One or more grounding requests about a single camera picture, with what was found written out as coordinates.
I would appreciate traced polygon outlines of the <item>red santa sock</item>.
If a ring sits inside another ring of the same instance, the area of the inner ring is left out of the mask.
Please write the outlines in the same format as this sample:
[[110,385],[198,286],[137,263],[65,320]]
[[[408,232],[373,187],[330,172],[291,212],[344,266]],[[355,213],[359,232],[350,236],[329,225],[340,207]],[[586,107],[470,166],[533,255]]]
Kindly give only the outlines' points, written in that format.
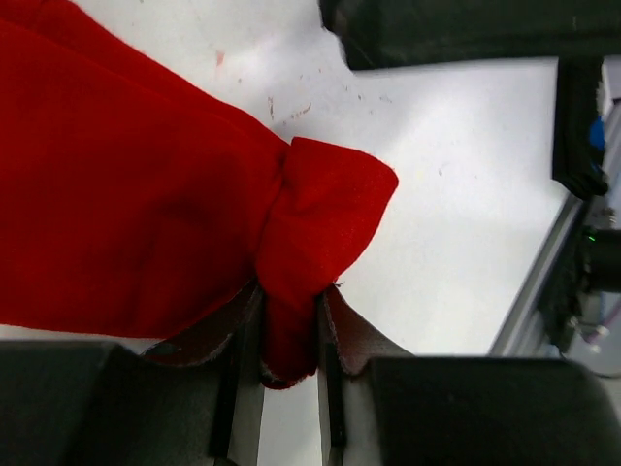
[[317,367],[314,299],[398,185],[359,150],[284,142],[69,1],[1,5],[1,320],[166,339],[258,280],[269,387]]

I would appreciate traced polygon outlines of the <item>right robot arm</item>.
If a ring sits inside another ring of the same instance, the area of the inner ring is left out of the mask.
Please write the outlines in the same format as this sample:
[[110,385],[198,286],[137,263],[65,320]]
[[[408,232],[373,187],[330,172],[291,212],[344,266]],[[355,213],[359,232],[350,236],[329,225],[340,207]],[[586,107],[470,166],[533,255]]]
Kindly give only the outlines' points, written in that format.
[[620,51],[617,0],[321,1],[318,6],[352,71]]

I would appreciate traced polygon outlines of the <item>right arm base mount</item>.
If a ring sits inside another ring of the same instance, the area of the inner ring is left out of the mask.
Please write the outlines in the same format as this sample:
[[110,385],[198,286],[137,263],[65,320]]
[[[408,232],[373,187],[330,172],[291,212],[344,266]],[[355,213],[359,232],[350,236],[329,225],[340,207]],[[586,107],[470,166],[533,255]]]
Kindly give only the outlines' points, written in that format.
[[563,246],[543,287],[538,311],[550,344],[568,352],[575,336],[607,331],[605,296],[620,293],[620,231],[584,227]]

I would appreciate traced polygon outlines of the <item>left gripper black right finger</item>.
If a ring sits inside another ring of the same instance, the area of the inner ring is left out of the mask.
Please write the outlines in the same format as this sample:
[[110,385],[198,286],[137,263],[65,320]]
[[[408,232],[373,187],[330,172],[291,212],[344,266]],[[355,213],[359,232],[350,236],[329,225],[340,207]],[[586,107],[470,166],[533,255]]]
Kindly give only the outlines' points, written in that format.
[[326,465],[616,465],[601,383],[565,360],[415,356],[335,287],[316,301]]

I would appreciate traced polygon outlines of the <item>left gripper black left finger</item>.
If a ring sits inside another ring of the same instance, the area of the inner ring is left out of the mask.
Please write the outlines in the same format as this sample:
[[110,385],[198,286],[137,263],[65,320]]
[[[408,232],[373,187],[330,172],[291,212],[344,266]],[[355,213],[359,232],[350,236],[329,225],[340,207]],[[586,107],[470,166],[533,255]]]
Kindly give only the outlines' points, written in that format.
[[143,354],[104,341],[1,344],[5,465],[253,465],[263,293]]

